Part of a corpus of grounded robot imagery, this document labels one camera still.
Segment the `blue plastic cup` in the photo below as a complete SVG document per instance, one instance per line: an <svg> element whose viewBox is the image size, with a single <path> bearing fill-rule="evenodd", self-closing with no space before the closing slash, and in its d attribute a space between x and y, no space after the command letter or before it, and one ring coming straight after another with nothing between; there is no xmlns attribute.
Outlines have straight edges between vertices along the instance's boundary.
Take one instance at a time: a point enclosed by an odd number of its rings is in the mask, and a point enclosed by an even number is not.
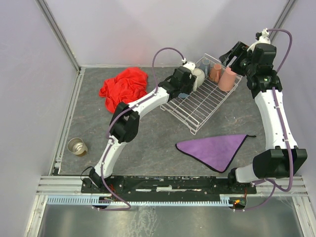
<svg viewBox="0 0 316 237"><path fill-rule="evenodd" d="M189 94L185 94L185 93L180 93L178 95L179 98L187 98L189 96Z"/></svg>

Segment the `cream ceramic mug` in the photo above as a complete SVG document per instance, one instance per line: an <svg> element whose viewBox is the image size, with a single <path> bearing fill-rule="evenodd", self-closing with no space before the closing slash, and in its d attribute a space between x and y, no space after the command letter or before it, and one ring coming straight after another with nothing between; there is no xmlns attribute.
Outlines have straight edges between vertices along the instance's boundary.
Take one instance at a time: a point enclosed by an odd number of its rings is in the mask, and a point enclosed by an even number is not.
<svg viewBox="0 0 316 237"><path fill-rule="evenodd" d="M196 76L196 80L193 85L193 91L197 91L197 89L203 84L205 80L205 73L203 70L195 68L193 71L193 75Z"/></svg>

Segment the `pink plastic tumbler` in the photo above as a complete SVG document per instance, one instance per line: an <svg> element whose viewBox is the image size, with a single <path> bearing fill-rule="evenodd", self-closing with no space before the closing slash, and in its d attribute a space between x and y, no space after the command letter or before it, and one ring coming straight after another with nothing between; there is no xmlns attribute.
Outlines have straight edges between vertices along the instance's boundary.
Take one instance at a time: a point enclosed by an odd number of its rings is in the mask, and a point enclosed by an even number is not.
<svg viewBox="0 0 316 237"><path fill-rule="evenodd" d="M236 76L236 73L230 67L227 67L219 79L219 89L224 92L231 91L234 87Z"/></svg>

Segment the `salmon pink ceramic mug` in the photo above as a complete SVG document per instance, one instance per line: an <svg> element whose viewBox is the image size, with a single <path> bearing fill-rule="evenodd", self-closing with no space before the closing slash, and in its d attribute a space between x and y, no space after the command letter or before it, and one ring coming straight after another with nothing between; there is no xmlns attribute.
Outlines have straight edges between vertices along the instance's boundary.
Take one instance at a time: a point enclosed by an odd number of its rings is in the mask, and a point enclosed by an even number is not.
<svg viewBox="0 0 316 237"><path fill-rule="evenodd" d="M222 71L221 64L214 64L209 73L210 80L215 83L218 83L221 76L221 71Z"/></svg>

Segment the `light blue ceramic mug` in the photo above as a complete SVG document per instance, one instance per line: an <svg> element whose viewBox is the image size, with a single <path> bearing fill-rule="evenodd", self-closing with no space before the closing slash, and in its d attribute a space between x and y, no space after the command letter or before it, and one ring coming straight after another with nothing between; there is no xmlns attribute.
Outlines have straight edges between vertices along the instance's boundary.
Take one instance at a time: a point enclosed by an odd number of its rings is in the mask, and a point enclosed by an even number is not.
<svg viewBox="0 0 316 237"><path fill-rule="evenodd" d="M204 74L208 76L209 71L210 71L210 60L208 58L203 57L199 68L203 70Z"/></svg>

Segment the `beige cup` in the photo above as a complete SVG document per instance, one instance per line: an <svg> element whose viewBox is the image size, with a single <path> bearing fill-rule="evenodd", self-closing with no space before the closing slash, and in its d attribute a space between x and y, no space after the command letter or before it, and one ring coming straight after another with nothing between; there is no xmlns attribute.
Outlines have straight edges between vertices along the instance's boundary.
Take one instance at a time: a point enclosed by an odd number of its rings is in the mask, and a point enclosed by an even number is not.
<svg viewBox="0 0 316 237"><path fill-rule="evenodd" d="M81 138L72 138L67 145L69 152L76 156L84 156L88 152L88 147Z"/></svg>

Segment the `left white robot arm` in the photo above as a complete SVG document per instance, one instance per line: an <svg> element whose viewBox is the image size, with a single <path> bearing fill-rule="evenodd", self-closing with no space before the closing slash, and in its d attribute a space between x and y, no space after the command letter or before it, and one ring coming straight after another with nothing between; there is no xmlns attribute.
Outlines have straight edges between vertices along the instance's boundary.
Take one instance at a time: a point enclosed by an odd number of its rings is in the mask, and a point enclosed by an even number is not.
<svg viewBox="0 0 316 237"><path fill-rule="evenodd" d="M129 104L118 104L107 132L106 148L89 173L89 178L98 188L103 187L105 179L112 175L123 148L136 137L141 118L160 105L177 98L180 93L190 94L193 91L195 68L195 63L187 62L175 69L172 75L161 81L147 95Z"/></svg>

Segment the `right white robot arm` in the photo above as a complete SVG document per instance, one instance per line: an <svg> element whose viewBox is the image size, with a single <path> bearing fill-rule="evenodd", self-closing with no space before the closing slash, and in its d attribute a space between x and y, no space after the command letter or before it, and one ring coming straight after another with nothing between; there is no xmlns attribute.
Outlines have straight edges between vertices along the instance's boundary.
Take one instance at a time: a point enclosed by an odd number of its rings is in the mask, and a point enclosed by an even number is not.
<svg viewBox="0 0 316 237"><path fill-rule="evenodd" d="M277 48L269 43L249 47L237 42L220 62L236 74L245 76L247 87L260 111L266 150L253 158L252 164L233 171L238 183L272 183L289 192L294 174L306 161L306 149L300 149L290 131L283 107L281 81L273 62Z"/></svg>

